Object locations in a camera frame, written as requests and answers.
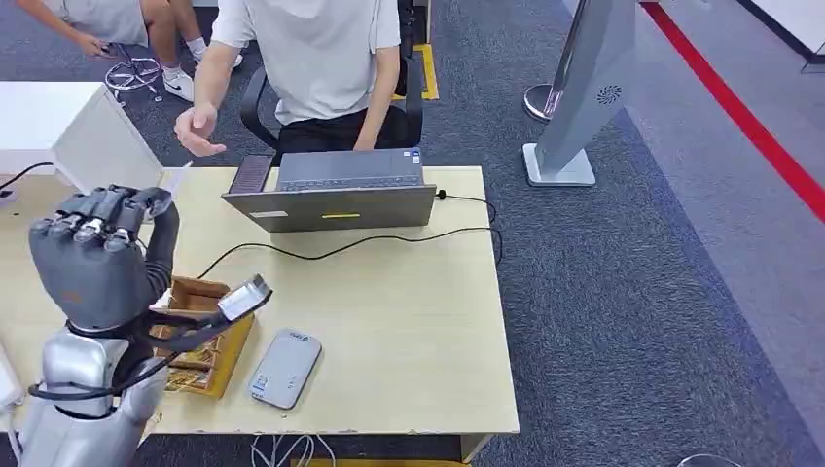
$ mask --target charging cable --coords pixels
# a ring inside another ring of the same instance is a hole
[[[305,442],[304,452],[302,452],[301,458],[298,459],[298,462],[295,464],[295,466],[307,467],[309,465],[309,462],[312,461],[312,458],[315,455],[315,439],[317,439],[322,445],[324,445],[324,448],[330,454],[330,459],[333,462],[332,467],[336,467],[335,453],[333,452],[332,448],[330,448],[330,445],[328,445],[327,442],[320,437],[320,435],[302,435],[298,437],[298,439],[295,440],[292,446],[290,446],[286,450],[286,452],[280,458],[280,460],[277,460],[278,446],[281,444],[281,441],[283,441],[284,437],[274,435],[272,436],[272,454],[269,457],[267,457],[260,449],[258,449],[258,441],[261,439],[262,436],[264,435],[256,436],[255,441],[253,441],[252,445],[250,446],[252,455],[252,467],[258,467],[258,464],[256,463],[258,461],[258,458],[260,458],[264,462],[264,465],[266,465],[267,467],[281,467],[281,465],[284,462],[289,460],[289,454],[291,454],[292,451],[295,450],[295,447],[297,447],[301,442]]]
[[[26,173],[34,170],[35,168],[45,167],[47,165],[54,165],[54,164],[51,163],[51,162],[38,162],[38,163],[31,164],[27,168],[23,169],[19,174],[15,175],[14,177],[10,178],[9,180],[3,182],[3,184],[0,185],[0,190],[3,190],[4,188],[7,188],[10,185],[12,185],[13,183],[17,182],[17,180],[22,178],[23,175],[25,175]]]
[[[495,218],[496,218],[496,215],[497,215],[497,210],[495,208],[495,205],[493,203],[487,201],[486,199],[471,198],[471,197],[459,197],[459,196],[455,196],[455,195],[448,195],[447,191],[445,191],[445,190],[439,190],[438,193],[436,194],[436,198],[438,198],[440,200],[464,199],[464,200],[469,200],[469,201],[483,202],[489,208],[489,223],[492,224],[495,221]],[[282,255],[290,256],[292,258],[296,258],[296,259],[299,259],[299,260],[320,261],[320,260],[325,260],[325,259],[327,259],[331,256],[335,256],[335,255],[337,255],[339,253],[342,253],[342,252],[344,252],[344,251],[346,251],[350,248],[356,247],[356,246],[358,246],[362,243],[367,243],[368,241],[398,240],[398,241],[403,241],[405,243],[423,243],[425,241],[437,240],[439,238],[444,238],[445,236],[451,236],[451,235],[454,235],[454,234],[461,234],[461,233],[467,233],[467,232],[490,232],[491,234],[493,234],[493,237],[497,240],[497,243],[498,243],[498,258],[495,259],[495,265],[498,266],[501,263],[501,261],[504,259],[504,237],[502,236],[501,231],[499,231],[498,229],[495,229],[494,227],[464,227],[464,228],[461,228],[461,229],[455,229],[455,230],[444,232],[444,233],[438,233],[438,234],[426,236],[426,237],[423,237],[423,238],[407,238],[405,236],[400,236],[400,235],[374,235],[374,236],[368,236],[366,238],[361,238],[360,240],[353,241],[352,243],[348,243],[348,244],[342,246],[341,248],[336,248],[335,250],[329,251],[327,253],[324,253],[324,254],[318,255],[318,256],[302,255],[302,254],[299,254],[299,253],[294,253],[292,251],[285,250],[283,248],[278,248],[277,246],[273,246],[273,245],[269,245],[269,244],[265,244],[265,243],[251,243],[251,242],[250,243],[241,243],[239,245],[236,245],[236,246],[230,248],[226,252],[224,252],[224,254],[219,256],[217,260],[213,261],[212,264],[209,265],[209,267],[206,268],[196,278],[197,279],[203,279],[204,277],[206,277],[207,274],[212,272],[212,270],[215,269],[215,267],[218,266],[218,264],[220,262],[224,261],[224,259],[226,257],[230,256],[232,253],[234,253],[235,251],[237,251],[241,248],[249,248],[249,247],[267,248],[268,250],[272,250],[272,251],[275,251],[275,252],[280,253]]]

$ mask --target wooden desk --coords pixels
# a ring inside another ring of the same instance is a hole
[[[270,234],[220,199],[233,174],[233,168],[191,169],[181,184],[176,274],[197,276],[241,242],[314,255],[381,232],[425,236],[487,225],[480,202],[436,200],[426,228]],[[478,167],[427,168],[425,176],[454,195],[484,196]],[[67,189],[46,177],[24,179],[18,188],[20,201],[0,211],[6,301],[0,341],[28,384],[39,378],[43,342],[64,317],[42,290],[25,233]],[[274,295],[256,313],[226,395],[219,401],[165,395],[155,432],[459,434],[465,461],[490,435],[519,432],[489,233],[419,244],[379,240],[320,262],[242,249],[206,278],[235,285],[256,272]],[[291,411],[256,402],[246,390],[283,327],[316,336],[324,347]]]

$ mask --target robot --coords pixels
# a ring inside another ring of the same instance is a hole
[[[154,221],[145,253],[144,219]],[[110,186],[65,201],[29,230],[43,286],[66,315],[19,435],[22,467],[126,466],[166,385],[167,365],[267,302],[255,275],[202,320],[149,309],[171,282],[180,218],[169,192]],[[171,326],[167,339],[150,335]],[[153,347],[170,350],[154,357]]]

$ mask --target person's hand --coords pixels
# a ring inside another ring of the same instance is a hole
[[[108,44],[105,41],[101,41],[94,36],[89,34],[80,33],[75,39],[75,42],[83,51],[84,54],[88,56],[96,56],[99,58],[105,58],[107,60],[111,60],[113,57],[106,52]]]
[[[211,104],[198,104],[178,116],[175,134],[181,144],[192,154],[214,156],[227,150],[225,144],[212,144],[208,138],[215,130],[218,110]]]

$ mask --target robot finger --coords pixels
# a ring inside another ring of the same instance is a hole
[[[47,235],[52,241],[68,241],[75,233],[75,226],[66,222],[68,218],[52,222],[47,231]]]
[[[91,217],[100,219],[104,225],[114,222],[118,219],[124,199],[129,195],[127,189],[110,187],[109,190],[106,190],[103,200],[94,207]]]
[[[94,208],[106,198],[107,190],[105,188],[95,188],[88,196],[83,198],[83,202],[79,203],[72,214],[78,214],[83,218],[91,217],[94,213]]]
[[[117,253],[128,247],[135,247],[135,244],[123,229],[117,229],[109,235],[109,238],[106,239],[106,243],[103,245],[104,250],[112,253]]]
[[[100,248],[106,240],[106,234],[88,226],[78,229],[72,236],[74,242],[83,249]]]
[[[172,203],[172,194],[163,188],[151,187],[141,190],[131,197],[131,200],[144,205],[149,211],[149,217],[157,217],[169,208]]]
[[[143,223],[145,213],[146,207],[144,205],[127,200],[124,202],[123,209],[121,209],[114,227],[117,231],[125,231],[129,238],[136,238],[140,232],[140,225]]]
[[[85,195],[82,193],[76,193],[72,195],[71,198],[61,203],[60,206],[57,207],[55,214],[59,217],[70,216],[74,214],[75,211],[79,210],[85,201]]]
[[[32,224],[29,230],[31,234],[46,236],[46,234],[49,233],[49,227],[51,227],[52,224],[54,224],[54,220],[52,219],[41,219]]]

